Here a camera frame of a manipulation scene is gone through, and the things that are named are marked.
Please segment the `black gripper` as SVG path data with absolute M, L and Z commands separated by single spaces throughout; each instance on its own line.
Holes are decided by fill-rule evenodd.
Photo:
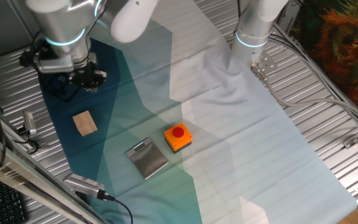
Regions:
M 71 84 L 86 87 L 92 93 L 96 93 L 100 87 L 100 82 L 105 82 L 107 73 L 102 70 L 96 70 L 93 62 L 88 63 L 85 67 L 75 68 L 71 72 L 69 81 Z

